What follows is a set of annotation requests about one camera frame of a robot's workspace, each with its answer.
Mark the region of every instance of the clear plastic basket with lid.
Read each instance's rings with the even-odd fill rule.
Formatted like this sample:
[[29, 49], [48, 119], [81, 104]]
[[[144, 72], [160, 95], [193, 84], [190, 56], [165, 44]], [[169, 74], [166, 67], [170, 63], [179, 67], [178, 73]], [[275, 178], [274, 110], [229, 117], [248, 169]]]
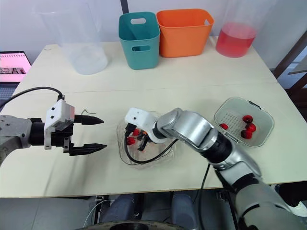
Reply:
[[[246, 130], [247, 124], [242, 119], [246, 115], [253, 117], [252, 123], [256, 126], [251, 139], [241, 137], [241, 131]], [[274, 120], [269, 113], [259, 105], [239, 97], [226, 100], [215, 113], [214, 121], [220, 132], [235, 142], [241, 142], [250, 147], [263, 145], [274, 127]], [[228, 126], [227, 130], [220, 127], [222, 123]]]

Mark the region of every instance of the laptop screen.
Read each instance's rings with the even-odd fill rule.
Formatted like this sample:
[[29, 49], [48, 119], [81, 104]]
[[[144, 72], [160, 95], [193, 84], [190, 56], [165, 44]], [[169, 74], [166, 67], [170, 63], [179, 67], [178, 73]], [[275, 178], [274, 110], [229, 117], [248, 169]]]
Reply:
[[23, 51], [0, 52], [0, 82], [21, 82], [30, 67]]

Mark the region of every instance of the teal plastic bin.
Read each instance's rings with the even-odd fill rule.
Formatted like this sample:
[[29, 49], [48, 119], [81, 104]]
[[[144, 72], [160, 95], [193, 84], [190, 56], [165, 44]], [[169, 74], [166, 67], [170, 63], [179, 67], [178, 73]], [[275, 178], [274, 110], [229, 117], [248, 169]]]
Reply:
[[118, 33], [131, 69], [149, 69], [158, 65], [160, 29], [154, 13], [123, 14], [119, 18]]

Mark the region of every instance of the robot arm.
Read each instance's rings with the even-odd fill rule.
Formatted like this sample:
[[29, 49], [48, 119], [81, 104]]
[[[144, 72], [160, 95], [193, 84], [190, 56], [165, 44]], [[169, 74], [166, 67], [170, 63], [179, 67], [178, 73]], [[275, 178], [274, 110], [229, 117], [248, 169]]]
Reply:
[[41, 118], [22, 119], [10, 115], [0, 115], [0, 165], [16, 149], [28, 148], [31, 145], [63, 147], [64, 153], [70, 156], [90, 154], [106, 147], [103, 144], [84, 144], [74, 147], [71, 142], [73, 123], [95, 125], [104, 121], [86, 115], [75, 115], [74, 107], [63, 99], [58, 100], [48, 111], [46, 122]]
[[176, 108], [157, 118], [131, 108], [125, 121], [146, 131], [153, 142], [177, 138], [205, 157], [223, 185], [235, 192], [237, 215], [244, 228], [305, 229], [281, 197], [263, 183], [255, 161], [198, 113]]

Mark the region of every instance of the orange plastic bin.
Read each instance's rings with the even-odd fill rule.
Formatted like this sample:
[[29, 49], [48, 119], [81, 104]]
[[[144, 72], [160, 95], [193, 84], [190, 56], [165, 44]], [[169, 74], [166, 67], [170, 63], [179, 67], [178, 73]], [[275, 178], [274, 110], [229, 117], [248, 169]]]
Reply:
[[203, 9], [160, 11], [157, 19], [161, 30], [160, 55], [166, 58], [201, 54], [214, 23]]

